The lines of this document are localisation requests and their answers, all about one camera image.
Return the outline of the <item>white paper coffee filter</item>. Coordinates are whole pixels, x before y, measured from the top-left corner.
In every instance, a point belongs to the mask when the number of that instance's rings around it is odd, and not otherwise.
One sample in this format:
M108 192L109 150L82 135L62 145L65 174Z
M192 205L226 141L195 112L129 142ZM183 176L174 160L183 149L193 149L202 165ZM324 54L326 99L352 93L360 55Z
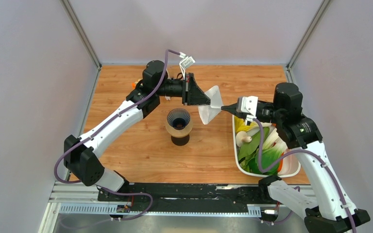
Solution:
M223 101L218 85L215 85L205 91L205 95L209 97L210 104L198 106L198 112L202 123L207 125L221 112Z

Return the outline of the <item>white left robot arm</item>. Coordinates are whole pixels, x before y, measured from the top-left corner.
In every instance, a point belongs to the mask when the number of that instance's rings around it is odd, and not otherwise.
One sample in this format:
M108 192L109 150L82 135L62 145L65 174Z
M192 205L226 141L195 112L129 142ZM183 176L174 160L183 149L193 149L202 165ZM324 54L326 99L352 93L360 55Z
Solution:
M169 79L164 62L150 61L142 79L115 112L87 133L65 139L64 166L84 185L106 188L117 201L127 199L125 178L105 168L99 158L122 133L146 118L160 104L161 96L180 97L184 105L210 105L210 98L198 87L193 73L181 80Z

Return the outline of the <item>blue ribbed coffee dripper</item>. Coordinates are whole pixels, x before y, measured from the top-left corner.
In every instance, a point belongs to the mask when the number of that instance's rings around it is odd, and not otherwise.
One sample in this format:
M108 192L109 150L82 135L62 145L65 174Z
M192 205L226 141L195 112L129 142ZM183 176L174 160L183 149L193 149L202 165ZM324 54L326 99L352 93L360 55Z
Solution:
M171 110L167 115L168 124L176 129L184 129L191 121L191 116L186 109L176 108Z

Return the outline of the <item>brown glass carafe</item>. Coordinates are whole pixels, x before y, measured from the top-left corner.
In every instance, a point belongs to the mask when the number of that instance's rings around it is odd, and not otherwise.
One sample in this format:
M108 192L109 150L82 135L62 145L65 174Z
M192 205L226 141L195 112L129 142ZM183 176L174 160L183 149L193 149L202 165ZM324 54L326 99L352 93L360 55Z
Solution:
M171 136L172 143L175 144L175 145L177 145L177 146L184 146L184 145L186 145L189 142L189 139L190 139L189 135L186 135L184 137L174 137L174 136Z

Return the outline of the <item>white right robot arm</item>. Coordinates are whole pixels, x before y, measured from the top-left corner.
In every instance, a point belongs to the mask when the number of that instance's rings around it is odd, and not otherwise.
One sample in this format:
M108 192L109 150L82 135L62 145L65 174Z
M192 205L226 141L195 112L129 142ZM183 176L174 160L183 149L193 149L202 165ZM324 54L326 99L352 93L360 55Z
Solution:
M222 106L222 110L246 123L274 124L288 155L295 155L306 172L315 195L307 197L271 175L258 183L257 195L262 202L284 204L303 219L310 233L356 232L358 226L370 221L370 216L356 207L339 183L316 123L302 112L302 101L297 85L279 83L272 102L256 96L240 97L236 103Z

